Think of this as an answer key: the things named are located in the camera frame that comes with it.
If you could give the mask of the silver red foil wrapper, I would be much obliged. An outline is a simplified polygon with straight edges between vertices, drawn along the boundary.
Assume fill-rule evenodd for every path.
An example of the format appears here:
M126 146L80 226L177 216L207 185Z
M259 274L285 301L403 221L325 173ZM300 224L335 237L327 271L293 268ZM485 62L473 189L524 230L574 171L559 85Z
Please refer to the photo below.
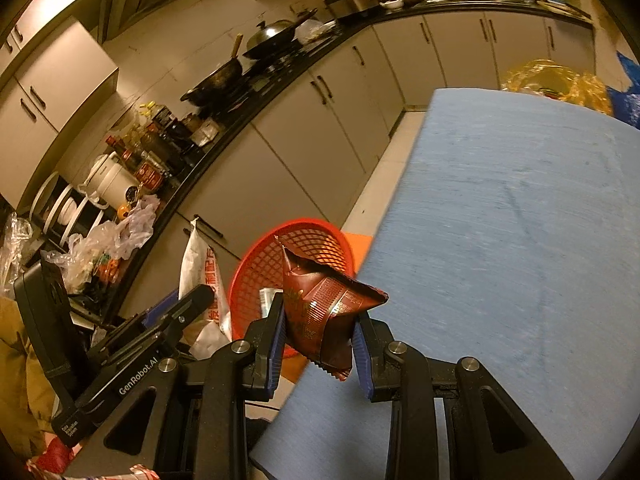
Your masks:
M231 312L224 291L221 270L214 248L200 232L198 219L191 221L191 232L184 250L178 298L194 292L200 304L198 314L183 331L190 355L198 361L209 359L232 341Z

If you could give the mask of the black frying pan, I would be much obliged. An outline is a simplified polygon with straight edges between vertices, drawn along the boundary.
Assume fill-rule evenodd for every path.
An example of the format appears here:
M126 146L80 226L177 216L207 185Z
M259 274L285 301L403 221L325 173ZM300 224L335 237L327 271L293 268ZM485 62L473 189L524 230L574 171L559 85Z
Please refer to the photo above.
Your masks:
M204 107L214 99L224 96L242 77L242 64L238 58L244 35L239 32L234 40L230 58L210 73L195 87L184 92L181 102L189 102L197 107Z

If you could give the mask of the black wok with lid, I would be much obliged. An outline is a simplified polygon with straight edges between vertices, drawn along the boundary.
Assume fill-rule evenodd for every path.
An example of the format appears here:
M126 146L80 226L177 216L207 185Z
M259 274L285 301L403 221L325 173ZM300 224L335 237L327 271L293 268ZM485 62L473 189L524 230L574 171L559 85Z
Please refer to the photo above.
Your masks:
M317 12L317 8L303 12L295 21L277 20L270 24L261 21L257 25L257 32L247 40L244 58L258 61L282 52L295 39L296 28L313 18Z

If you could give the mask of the blue table cloth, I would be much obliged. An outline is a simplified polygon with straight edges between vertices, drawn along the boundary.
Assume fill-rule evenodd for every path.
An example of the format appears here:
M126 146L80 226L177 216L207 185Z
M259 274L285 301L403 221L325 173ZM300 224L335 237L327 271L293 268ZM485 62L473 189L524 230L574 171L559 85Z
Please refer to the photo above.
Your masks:
M358 274L430 358L474 356L577 479L639 417L639 133L588 108L434 93Z

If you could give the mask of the blue plastic bag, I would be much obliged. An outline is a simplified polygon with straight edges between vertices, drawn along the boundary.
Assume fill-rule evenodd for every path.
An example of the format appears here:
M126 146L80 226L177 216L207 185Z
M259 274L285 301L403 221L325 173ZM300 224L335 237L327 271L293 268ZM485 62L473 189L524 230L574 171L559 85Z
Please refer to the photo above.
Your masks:
M620 65L630 80L625 91L606 88L612 104L613 116L627 125L640 129L640 66L620 51L616 52Z

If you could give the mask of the dark brown snack bag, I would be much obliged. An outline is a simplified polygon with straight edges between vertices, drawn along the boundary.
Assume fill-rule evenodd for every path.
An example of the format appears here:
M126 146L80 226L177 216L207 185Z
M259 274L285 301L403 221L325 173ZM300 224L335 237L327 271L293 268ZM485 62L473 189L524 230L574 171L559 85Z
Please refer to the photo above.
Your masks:
M283 255L283 310L288 344L340 382L352 371L352 336L358 315L382 306L388 295L291 244Z

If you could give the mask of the red plastic basket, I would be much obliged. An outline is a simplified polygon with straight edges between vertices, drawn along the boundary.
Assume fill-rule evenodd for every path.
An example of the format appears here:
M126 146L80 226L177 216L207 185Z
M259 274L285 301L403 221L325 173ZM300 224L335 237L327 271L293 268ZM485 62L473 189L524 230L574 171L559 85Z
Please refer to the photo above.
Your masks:
M234 339L244 336L250 323L262 318L259 291L283 285L281 242L351 278L356 274L352 248L336 226L311 218L284 222L264 234L248 250L233 275L228 303Z

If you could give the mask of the yellow plastic bag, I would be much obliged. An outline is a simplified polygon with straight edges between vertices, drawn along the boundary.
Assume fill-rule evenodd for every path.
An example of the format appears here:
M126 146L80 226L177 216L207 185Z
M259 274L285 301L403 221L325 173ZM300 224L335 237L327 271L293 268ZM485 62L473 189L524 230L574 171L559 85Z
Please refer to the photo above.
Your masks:
M533 60L509 70L501 78L501 89L544 96L613 115L611 98L599 77L588 72L576 72L551 60Z

